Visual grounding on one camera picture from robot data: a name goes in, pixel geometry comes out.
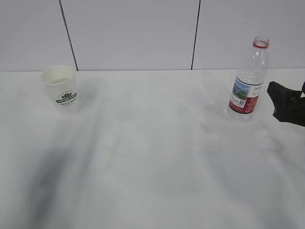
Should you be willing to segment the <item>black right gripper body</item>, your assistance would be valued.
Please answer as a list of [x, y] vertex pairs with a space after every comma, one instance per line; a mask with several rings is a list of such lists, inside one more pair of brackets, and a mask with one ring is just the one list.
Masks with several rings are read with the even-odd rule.
[[305, 126], [305, 98], [291, 97], [274, 103], [273, 116], [280, 122]]

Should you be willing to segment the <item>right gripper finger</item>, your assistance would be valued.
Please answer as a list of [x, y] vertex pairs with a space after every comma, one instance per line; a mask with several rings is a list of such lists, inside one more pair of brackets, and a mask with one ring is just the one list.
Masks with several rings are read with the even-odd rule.
[[270, 82], [267, 88], [275, 112], [292, 112], [302, 110], [302, 91], [292, 90], [277, 82]]

